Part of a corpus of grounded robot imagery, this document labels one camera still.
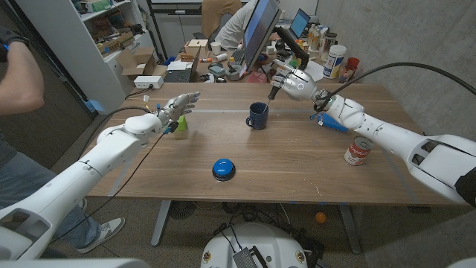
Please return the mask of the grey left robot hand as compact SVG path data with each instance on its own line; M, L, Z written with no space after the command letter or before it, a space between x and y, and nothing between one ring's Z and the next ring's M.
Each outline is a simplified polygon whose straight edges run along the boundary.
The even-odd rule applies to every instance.
M168 127L172 122L177 121L182 115L192 112L199 99L201 92L189 92L181 94L170 99L158 111L158 119L162 123L162 127Z

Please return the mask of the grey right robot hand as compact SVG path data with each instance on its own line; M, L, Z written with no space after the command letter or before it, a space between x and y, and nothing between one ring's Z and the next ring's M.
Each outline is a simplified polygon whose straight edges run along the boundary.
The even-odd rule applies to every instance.
M323 112L329 98L329 92L318 89L318 84L312 76L299 68L291 68L279 59L273 60L277 65L276 74L273 76L272 89L268 95L270 101L282 89L294 101L312 101L316 112Z

